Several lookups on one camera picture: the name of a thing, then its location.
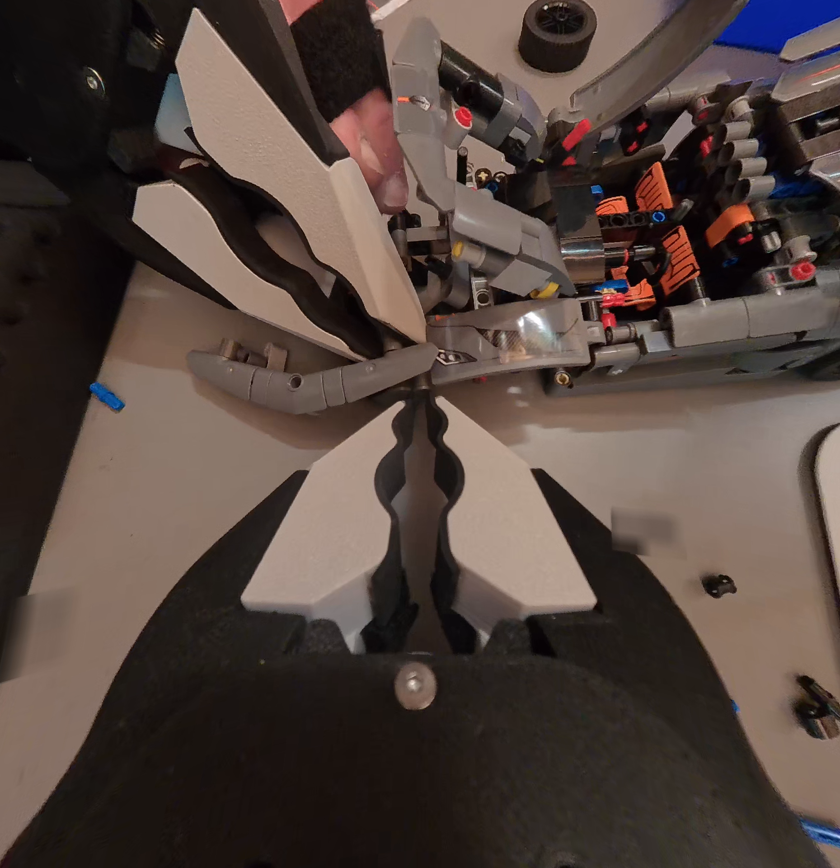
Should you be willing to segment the grey lego car model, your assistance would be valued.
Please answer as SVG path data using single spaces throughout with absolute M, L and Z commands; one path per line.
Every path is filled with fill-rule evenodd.
M 441 225 L 353 215 L 358 193 L 300 226 L 310 256 L 358 230 L 349 267 L 392 279 L 427 341 L 290 373 L 278 347 L 188 356 L 242 399 L 311 414 L 402 387 L 542 370 L 550 392 L 772 375 L 840 378 L 840 18 L 789 41 L 763 79 L 685 69 L 744 2 L 682 2 L 548 113 L 426 18 L 389 74 L 395 134 Z

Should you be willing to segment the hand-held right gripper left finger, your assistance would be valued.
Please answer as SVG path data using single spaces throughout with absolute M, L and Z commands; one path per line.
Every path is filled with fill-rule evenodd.
M 314 462 L 241 595 L 247 610 L 336 624 L 352 653 L 406 603 L 393 500 L 405 483 L 408 403 Z

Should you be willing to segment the person's left hand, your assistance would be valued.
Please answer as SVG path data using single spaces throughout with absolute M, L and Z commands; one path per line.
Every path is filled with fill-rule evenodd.
M 385 92 L 374 88 L 339 114 L 330 127 L 359 166 L 379 211 L 403 211 L 409 196 L 408 178 Z

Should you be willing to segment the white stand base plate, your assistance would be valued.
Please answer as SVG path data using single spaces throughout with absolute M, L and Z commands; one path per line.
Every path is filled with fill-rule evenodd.
M 840 614 L 840 424 L 829 429 L 817 447 L 814 477 Z

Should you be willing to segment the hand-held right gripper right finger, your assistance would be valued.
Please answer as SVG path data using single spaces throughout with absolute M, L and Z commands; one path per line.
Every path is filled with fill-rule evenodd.
M 502 621 L 588 612 L 597 597 L 529 465 L 447 399 L 427 402 L 445 497 L 433 602 L 455 652 L 484 646 Z

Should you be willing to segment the black lego tire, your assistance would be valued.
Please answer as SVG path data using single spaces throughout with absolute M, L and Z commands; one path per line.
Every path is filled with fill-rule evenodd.
M 519 54 L 535 71 L 574 71 L 587 57 L 597 22 L 587 2 L 533 2 L 523 17 Z

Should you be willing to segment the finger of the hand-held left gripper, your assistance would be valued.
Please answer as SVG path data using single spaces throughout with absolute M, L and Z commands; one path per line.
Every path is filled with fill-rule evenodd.
M 279 254 L 240 196 L 201 163 L 139 187 L 133 221 L 241 312 L 353 359 L 382 353 L 382 339 L 339 279 Z
M 416 292 L 357 163 L 347 156 L 325 164 L 200 10 L 190 14 L 176 67 L 209 157 L 268 193 L 373 320 L 425 342 Z

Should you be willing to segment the blue plastic bin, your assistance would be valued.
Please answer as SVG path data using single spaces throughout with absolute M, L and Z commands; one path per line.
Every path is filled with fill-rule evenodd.
M 749 1 L 716 45 L 778 55 L 784 44 L 840 17 L 840 1 Z

